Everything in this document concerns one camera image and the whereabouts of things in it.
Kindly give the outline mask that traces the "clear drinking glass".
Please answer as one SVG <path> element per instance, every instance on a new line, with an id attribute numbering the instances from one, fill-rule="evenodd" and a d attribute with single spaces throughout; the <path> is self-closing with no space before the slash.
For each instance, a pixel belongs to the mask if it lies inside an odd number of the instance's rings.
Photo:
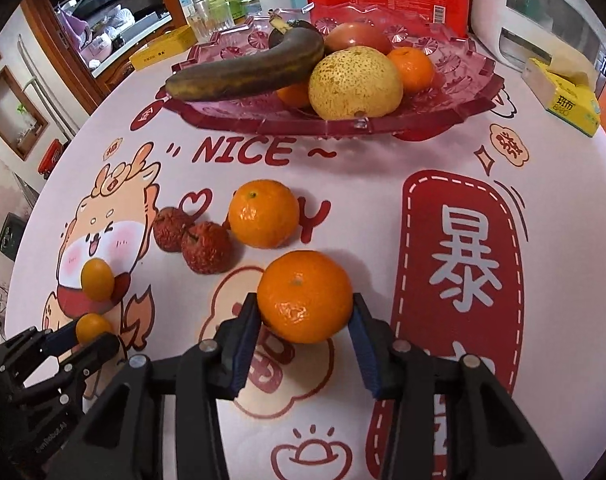
<path id="1" fill-rule="evenodd" d="M 233 27 L 229 3 L 218 0 L 192 0 L 187 6 L 187 23 L 198 44 L 206 44 L 215 32 Z"/>

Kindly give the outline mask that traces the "white cup dispenser appliance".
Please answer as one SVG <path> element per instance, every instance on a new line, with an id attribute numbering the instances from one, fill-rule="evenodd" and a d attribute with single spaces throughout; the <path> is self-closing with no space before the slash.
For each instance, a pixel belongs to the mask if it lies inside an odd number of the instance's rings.
<path id="1" fill-rule="evenodd" d="M 549 63 L 580 53 L 606 84 L 606 26 L 587 0 L 471 0 L 472 32 L 498 61 L 523 70 L 529 58 Z"/>

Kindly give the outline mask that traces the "large orange mandarin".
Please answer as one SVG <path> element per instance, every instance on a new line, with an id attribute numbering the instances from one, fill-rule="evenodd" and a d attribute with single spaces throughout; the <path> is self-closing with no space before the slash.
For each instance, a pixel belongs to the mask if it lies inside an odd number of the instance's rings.
<path id="1" fill-rule="evenodd" d="M 293 250 L 270 263 L 256 298 L 267 328 L 293 344 L 331 338 L 353 311 L 353 287 L 346 271 L 315 250 Z"/>

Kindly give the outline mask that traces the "red lychee left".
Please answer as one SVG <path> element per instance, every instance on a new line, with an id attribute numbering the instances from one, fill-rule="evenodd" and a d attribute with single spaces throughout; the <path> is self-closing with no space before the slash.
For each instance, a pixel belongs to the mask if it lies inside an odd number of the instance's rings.
<path id="1" fill-rule="evenodd" d="M 176 207 L 162 208 L 152 222 L 155 244 L 162 252 L 181 252 L 181 240 L 192 225 L 189 214 Z"/>

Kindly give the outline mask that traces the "yellow tissue box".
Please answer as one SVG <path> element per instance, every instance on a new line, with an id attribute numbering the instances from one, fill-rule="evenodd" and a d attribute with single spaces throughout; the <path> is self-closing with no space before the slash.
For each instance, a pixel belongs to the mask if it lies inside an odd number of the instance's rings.
<path id="1" fill-rule="evenodd" d="M 536 58 L 529 58 L 521 77 L 542 108 L 592 138 L 600 124 L 600 105 L 584 84 L 574 84 L 553 72 Z"/>

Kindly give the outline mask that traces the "wooden kitchen cabinet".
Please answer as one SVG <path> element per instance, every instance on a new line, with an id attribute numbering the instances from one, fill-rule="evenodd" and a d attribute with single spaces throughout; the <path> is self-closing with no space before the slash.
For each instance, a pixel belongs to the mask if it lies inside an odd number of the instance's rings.
<path id="1" fill-rule="evenodd" d="M 22 0 L 38 44 L 83 110 L 134 72 L 130 57 L 186 24 L 178 0 Z"/>

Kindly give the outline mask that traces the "red lychee right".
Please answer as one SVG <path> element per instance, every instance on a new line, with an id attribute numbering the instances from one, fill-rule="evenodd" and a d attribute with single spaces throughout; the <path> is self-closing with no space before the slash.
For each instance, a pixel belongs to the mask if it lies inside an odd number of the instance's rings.
<path id="1" fill-rule="evenodd" d="M 181 238 L 181 254 L 192 272 L 218 274 L 233 262 L 233 242 L 228 231 L 211 221 L 195 223 Z"/>

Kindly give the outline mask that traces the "pink glass fruit plate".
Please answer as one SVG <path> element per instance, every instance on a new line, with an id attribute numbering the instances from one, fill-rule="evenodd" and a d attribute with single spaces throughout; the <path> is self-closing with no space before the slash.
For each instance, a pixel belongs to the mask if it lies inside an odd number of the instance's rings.
<path id="1" fill-rule="evenodd" d="M 504 79 L 413 11 L 277 10 L 193 47 L 160 91 L 190 125 L 259 136 L 423 141 L 494 108 Z"/>

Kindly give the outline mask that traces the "red lychee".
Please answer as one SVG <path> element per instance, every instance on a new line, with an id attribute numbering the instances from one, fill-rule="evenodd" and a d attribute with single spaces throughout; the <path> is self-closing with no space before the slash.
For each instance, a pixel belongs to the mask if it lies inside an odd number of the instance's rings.
<path id="1" fill-rule="evenodd" d="M 162 208 L 152 222 L 155 244 L 162 252 L 181 252 L 181 240 L 192 225 L 189 214 L 176 207 Z"/>
<path id="2" fill-rule="evenodd" d="M 233 262 L 233 242 L 228 231 L 211 221 L 195 223 L 181 238 L 181 254 L 192 272 L 218 274 Z"/>

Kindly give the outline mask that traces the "dark overripe banana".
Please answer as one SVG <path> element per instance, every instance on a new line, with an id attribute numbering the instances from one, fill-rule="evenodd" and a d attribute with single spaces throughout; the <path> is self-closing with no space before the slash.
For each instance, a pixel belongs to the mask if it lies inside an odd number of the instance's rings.
<path id="1" fill-rule="evenodd" d="M 275 13 L 269 24 L 281 30 L 287 27 Z M 309 30 L 298 33 L 299 38 L 286 39 L 274 49 L 183 68 L 166 79 L 165 91 L 185 102 L 216 102 L 257 96 L 305 81 L 324 57 L 325 40 Z"/>

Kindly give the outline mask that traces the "yellow flat box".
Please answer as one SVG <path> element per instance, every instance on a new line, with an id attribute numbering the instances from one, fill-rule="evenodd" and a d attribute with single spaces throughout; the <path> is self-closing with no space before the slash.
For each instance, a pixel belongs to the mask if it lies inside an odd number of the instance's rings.
<path id="1" fill-rule="evenodd" d="M 144 70 L 153 64 L 188 51 L 196 42 L 197 38 L 192 28 L 185 25 L 149 41 L 132 54 L 128 61 L 134 70 Z"/>

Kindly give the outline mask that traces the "small yellow kumquat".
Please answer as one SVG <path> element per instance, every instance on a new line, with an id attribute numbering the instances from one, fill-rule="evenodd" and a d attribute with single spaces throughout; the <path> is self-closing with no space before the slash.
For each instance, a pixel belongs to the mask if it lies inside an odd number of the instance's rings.
<path id="1" fill-rule="evenodd" d="M 111 323 L 101 314 L 86 313 L 76 322 L 76 339 L 81 346 L 87 346 L 102 334 L 112 334 Z"/>

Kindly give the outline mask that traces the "orange mandarin with stem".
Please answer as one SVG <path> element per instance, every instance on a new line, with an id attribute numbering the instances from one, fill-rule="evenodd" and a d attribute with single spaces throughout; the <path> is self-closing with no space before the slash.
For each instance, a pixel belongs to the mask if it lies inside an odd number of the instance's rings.
<path id="1" fill-rule="evenodd" d="M 276 96 L 286 107 L 296 110 L 309 107 L 309 83 L 304 81 L 283 87 L 276 91 Z"/>

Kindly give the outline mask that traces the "red apple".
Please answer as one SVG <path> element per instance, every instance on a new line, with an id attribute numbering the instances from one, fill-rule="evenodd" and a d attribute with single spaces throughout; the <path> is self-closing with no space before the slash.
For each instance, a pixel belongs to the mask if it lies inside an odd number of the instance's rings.
<path id="1" fill-rule="evenodd" d="M 332 29 L 325 38 L 327 52 L 350 47 L 369 47 L 384 55 L 392 51 L 390 39 L 379 28 L 367 23 L 343 23 Z"/>

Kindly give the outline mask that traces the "yellow pear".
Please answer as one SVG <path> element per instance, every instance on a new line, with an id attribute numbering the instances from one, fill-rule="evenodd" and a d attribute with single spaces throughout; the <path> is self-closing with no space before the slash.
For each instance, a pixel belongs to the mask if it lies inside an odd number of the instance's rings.
<path id="1" fill-rule="evenodd" d="M 381 52 L 350 47 L 327 55 L 309 78 L 309 102 L 324 120 L 383 117 L 404 97 L 399 71 Z"/>

